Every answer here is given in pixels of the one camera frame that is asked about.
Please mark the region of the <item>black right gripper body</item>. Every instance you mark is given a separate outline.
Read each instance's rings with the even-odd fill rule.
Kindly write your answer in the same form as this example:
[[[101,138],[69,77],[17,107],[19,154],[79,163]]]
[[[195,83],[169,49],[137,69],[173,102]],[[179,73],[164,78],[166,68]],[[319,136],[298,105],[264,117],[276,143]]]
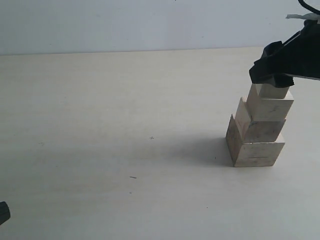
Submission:
[[[305,20],[304,27],[285,42],[268,44],[249,70],[253,84],[273,84],[275,74],[320,79],[320,24],[317,20]]]

